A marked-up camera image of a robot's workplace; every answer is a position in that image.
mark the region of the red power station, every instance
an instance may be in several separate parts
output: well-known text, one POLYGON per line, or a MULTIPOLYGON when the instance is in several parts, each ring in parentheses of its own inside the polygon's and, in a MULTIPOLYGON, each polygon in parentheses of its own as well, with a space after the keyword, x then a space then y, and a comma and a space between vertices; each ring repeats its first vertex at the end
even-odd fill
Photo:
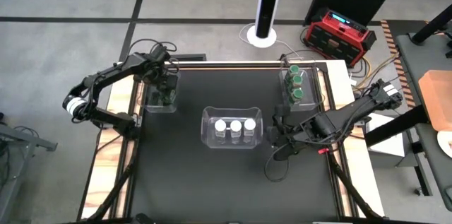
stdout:
POLYGON ((343 59, 354 66, 376 40, 375 32, 327 8, 312 17, 306 46, 327 59, 343 59))

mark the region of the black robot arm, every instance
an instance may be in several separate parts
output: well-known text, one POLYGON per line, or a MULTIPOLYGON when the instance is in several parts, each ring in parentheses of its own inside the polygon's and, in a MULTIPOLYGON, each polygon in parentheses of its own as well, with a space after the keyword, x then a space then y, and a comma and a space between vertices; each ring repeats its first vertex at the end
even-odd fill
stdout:
POLYGON ((90 120, 95 126, 111 124, 122 136, 136 138, 138 130, 135 121, 127 113, 112 113, 97 106, 101 90, 127 76, 134 75, 135 81, 156 86, 163 94, 171 94, 177 85, 177 75, 172 73, 165 62, 171 56, 167 48, 157 45, 150 54, 130 54, 124 63, 113 64, 111 68, 85 77, 72 88, 64 98, 63 108, 73 117, 75 123, 90 120))
POLYGON ((267 128, 267 139, 273 146, 282 147, 273 158, 287 160, 305 145, 330 146, 346 138, 353 124, 374 110, 395 109, 400 106, 402 95, 390 83, 379 79, 367 90, 367 94, 339 110, 320 112, 294 126, 286 124, 290 115, 287 107, 277 107, 273 126, 267 128))

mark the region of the wooden board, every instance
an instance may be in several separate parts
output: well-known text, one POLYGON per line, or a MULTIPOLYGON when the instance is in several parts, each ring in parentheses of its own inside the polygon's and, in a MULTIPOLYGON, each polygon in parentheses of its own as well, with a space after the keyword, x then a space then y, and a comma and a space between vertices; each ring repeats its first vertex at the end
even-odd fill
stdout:
MULTIPOLYGON (((341 108, 354 100, 352 89, 348 81, 347 68, 344 61, 317 61, 326 62, 328 66, 328 77, 331 82, 331 92, 335 103, 335 108, 341 108)), ((222 63, 222 62, 205 62, 206 64, 222 63)), ((262 61, 263 64, 274 64, 279 61, 262 61)), ((319 81, 321 84, 321 92, 325 97, 324 105, 328 110, 329 101, 326 91, 326 84, 324 81, 323 73, 319 72, 319 81)), ((108 102, 107 109, 111 112, 127 112, 129 109, 129 103, 131 98, 131 92, 133 87, 133 77, 125 78, 112 86, 112 92, 108 102)), ((141 99, 141 93, 143 92, 143 86, 138 87, 137 100, 141 99)), ((135 113, 140 114, 140 107, 135 106, 135 113)), ((354 129, 353 134, 356 136, 362 136, 361 129, 354 129)), ((117 133, 112 129, 104 130, 100 137, 100 146, 117 136, 117 133)), ((129 142, 127 148, 127 160, 131 156, 131 145, 133 142, 129 142)), ((97 209, 97 207, 103 202, 108 195, 111 188, 114 186, 116 179, 117 167, 119 163, 119 154, 121 152, 122 138, 110 144, 99 152, 96 156, 91 179, 88 185, 88 193, 83 207, 82 218, 88 218, 97 209)), ((383 207, 381 206, 381 200, 376 186, 374 177, 374 171, 370 163, 369 153, 367 152, 367 146, 364 140, 349 137, 344 141, 345 154, 347 156, 347 162, 349 165, 350 176, 354 186, 358 192, 362 195, 364 200, 372 207, 372 209, 383 216, 383 207)), ((338 153, 336 154, 336 160, 340 163, 338 153)), ((119 203, 117 210, 117 217, 122 216, 125 191, 128 184, 125 184, 119 195, 119 203)), ((340 183, 340 193, 343 199, 345 215, 351 216, 351 208, 348 200, 348 194, 340 183)))

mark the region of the white plate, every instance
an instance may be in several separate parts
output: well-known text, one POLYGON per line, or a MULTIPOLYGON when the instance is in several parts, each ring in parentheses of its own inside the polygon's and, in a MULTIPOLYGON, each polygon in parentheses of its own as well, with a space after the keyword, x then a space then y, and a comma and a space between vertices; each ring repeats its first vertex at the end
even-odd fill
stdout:
POLYGON ((440 131, 437 138, 439 147, 452 158, 452 131, 440 131))

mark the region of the wheel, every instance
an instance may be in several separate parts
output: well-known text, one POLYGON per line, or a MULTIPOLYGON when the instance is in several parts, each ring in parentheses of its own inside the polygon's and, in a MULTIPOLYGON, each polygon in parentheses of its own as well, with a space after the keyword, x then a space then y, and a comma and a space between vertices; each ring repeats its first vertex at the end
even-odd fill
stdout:
POLYGON ((422 188, 415 189, 414 193, 418 196, 424 196, 424 192, 422 191, 422 188))

